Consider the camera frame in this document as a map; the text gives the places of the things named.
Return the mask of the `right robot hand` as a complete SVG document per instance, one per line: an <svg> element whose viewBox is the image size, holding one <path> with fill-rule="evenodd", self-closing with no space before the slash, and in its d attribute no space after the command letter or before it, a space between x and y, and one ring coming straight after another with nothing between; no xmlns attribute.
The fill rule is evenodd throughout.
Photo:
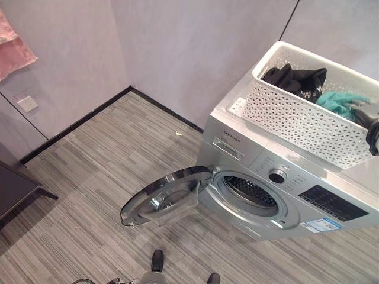
<svg viewBox="0 0 379 284"><path fill-rule="evenodd" d="M370 126L378 121L378 103L363 102L353 100L351 105L352 113L357 124L369 129Z"/></svg>

